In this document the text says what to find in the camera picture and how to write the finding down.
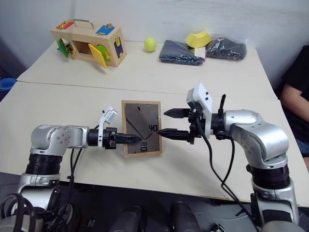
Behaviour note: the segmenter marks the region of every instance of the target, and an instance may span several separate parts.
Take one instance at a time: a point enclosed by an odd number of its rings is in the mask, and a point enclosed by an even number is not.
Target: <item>printed number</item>
[[[158,125],[149,125],[148,127],[151,131],[158,131]]]

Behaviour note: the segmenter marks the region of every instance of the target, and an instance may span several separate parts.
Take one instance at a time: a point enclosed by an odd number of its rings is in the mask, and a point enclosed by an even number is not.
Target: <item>black shirt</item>
[[[297,59],[286,71],[282,79],[289,86],[302,91],[301,96],[309,101],[309,45],[303,46]],[[284,106],[283,110],[294,137],[298,140],[309,142],[309,123],[293,114]]]

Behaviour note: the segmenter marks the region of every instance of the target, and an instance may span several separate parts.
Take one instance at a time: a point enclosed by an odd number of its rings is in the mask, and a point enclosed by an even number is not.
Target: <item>blue bowl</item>
[[[16,79],[15,78],[3,78],[0,80],[0,90],[10,90],[14,84],[16,83]]]

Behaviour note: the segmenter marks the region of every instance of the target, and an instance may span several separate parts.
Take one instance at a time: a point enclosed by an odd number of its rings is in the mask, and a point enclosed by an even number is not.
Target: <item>black joint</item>
[[[224,140],[224,139],[230,139],[229,135],[226,135],[224,133],[216,133],[216,139],[217,140]]]
[[[26,173],[34,175],[58,174],[61,161],[62,156],[30,154]]]
[[[105,149],[116,149],[115,136],[117,133],[117,128],[107,127],[103,130],[103,147]]]
[[[290,184],[288,166],[276,169],[260,169],[247,165],[247,171],[252,174],[253,182],[267,189],[282,189]]]
[[[90,129],[87,136],[89,146],[98,146],[98,129]]]

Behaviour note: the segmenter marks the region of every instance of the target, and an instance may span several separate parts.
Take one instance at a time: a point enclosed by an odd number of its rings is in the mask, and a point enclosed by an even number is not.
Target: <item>black cable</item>
[[[24,202],[25,205],[27,207],[28,210],[28,214],[29,214],[29,232],[34,232],[35,231],[35,224],[36,224],[36,218],[35,218],[35,212],[34,212],[34,207],[32,206],[31,202],[24,198]],[[12,208],[13,206],[17,203],[17,199],[14,199],[8,206],[7,210],[6,210],[6,218],[10,217],[12,215]]]
[[[253,226],[255,227],[256,231],[259,232],[259,229],[257,228],[257,226],[255,225],[254,221],[253,221],[253,217],[251,215],[251,213],[248,211],[248,209],[240,202],[240,200],[237,198],[237,196],[233,193],[233,191],[226,185],[225,181],[228,177],[228,174],[230,173],[230,169],[232,168],[232,162],[230,162],[229,165],[229,170],[227,172],[227,174],[225,175],[225,179],[224,181],[221,179],[221,177],[217,174],[217,172],[215,171],[213,164],[212,164],[212,147],[202,129],[202,126],[199,122],[199,119],[196,118],[195,124],[197,126],[197,130],[199,132],[199,134],[203,137],[205,143],[207,144],[207,147],[209,149],[209,158],[210,158],[210,165],[211,165],[211,169],[213,171],[213,173],[217,176],[217,178],[221,181],[221,187],[222,189],[242,208],[242,210],[248,215],[250,221],[252,222]]]
[[[232,155],[231,155],[231,161],[230,161],[230,165],[228,167],[228,170],[227,170],[227,173],[222,181],[222,184],[221,184],[221,187],[225,184],[228,176],[230,175],[230,172],[231,172],[231,169],[232,169],[232,166],[233,166],[233,162],[234,162],[234,156],[235,156],[235,143],[234,143],[234,139],[232,137],[229,137],[228,138],[230,141],[231,141],[231,144],[232,144]]]
[[[224,102],[225,102],[225,98],[226,98],[226,95],[222,95],[221,97],[221,101],[220,101],[220,107],[219,107],[219,113],[223,113],[223,105],[224,105]]]
[[[7,200],[10,199],[11,197],[16,198],[17,207],[18,207],[13,232],[21,232],[21,228],[23,226],[24,214],[25,214],[25,208],[24,208],[25,202],[24,202],[23,196],[20,193],[16,193],[16,192],[10,193],[3,198],[0,204],[0,215],[1,215],[1,218],[5,217],[4,206]]]
[[[74,148],[72,148],[72,151],[71,151],[71,156],[70,156],[70,170],[71,170],[71,175],[70,175],[70,181],[69,181],[69,190],[68,190],[68,196],[67,196],[67,200],[66,200],[66,203],[62,209],[62,211],[58,214],[57,218],[54,220],[54,223],[53,225],[51,226],[51,228],[49,228],[47,231],[48,232],[51,232],[53,231],[54,229],[61,229],[61,230],[66,230],[66,222],[63,222],[63,215],[68,207],[68,204],[70,202],[70,199],[73,195],[73,190],[74,190],[74,172],[75,172],[75,168],[76,168],[76,165],[77,165],[77,162],[79,160],[79,157],[81,155],[81,152],[82,152],[82,148],[79,149],[78,151],[78,154],[77,154],[77,157],[75,159],[75,162],[73,162],[73,155],[74,155]]]

